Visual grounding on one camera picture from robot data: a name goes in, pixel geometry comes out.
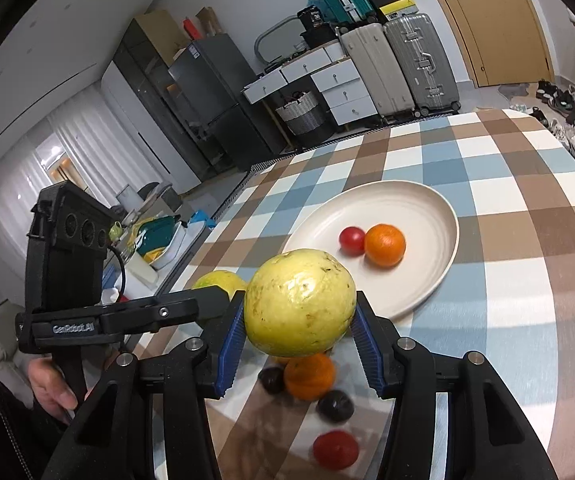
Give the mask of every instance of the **wooden door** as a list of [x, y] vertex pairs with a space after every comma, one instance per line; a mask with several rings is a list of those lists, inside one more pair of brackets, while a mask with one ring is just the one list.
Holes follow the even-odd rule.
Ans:
[[453, 17], [448, 21], [456, 26], [478, 86], [552, 80], [547, 44], [530, 0], [439, 2]]

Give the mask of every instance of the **red tomato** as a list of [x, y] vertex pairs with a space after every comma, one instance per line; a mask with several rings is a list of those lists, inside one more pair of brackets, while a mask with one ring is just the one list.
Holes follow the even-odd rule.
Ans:
[[316, 437], [312, 453], [321, 467], [340, 471], [357, 461], [359, 443], [345, 431], [330, 431]]
[[339, 235], [339, 243], [348, 256], [360, 256], [365, 252], [365, 231], [358, 227], [346, 227]]

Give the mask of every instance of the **silver suitcase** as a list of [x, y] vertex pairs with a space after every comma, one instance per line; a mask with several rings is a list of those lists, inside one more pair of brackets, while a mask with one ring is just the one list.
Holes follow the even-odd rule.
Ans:
[[410, 88], [385, 38], [383, 25], [355, 28], [341, 36], [341, 41], [382, 117], [414, 109]]
[[452, 68], [427, 14], [410, 14], [385, 24], [385, 36], [410, 86], [421, 115], [461, 108]]

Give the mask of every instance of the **screw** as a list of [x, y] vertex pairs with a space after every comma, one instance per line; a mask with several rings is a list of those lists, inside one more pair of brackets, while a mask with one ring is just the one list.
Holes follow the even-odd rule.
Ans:
[[128, 354], [128, 353], [124, 353], [119, 355], [119, 357], [117, 357], [117, 365], [119, 366], [128, 366], [132, 360], [134, 359], [134, 356], [132, 354]]
[[416, 341], [411, 337], [402, 337], [399, 338], [396, 344], [403, 350], [412, 350], [416, 346]]
[[191, 352], [200, 350], [203, 346], [203, 339], [200, 337], [191, 337], [185, 342], [185, 348]]
[[473, 365], [482, 365], [485, 363], [485, 356], [480, 352], [470, 352], [467, 355], [467, 360]]

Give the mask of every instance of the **human hand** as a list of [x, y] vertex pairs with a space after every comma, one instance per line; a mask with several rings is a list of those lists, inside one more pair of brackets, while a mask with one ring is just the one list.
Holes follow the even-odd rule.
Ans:
[[66, 410], [76, 408], [76, 396], [52, 359], [39, 357], [30, 361], [28, 378], [34, 396], [43, 409], [54, 418], [69, 424]]

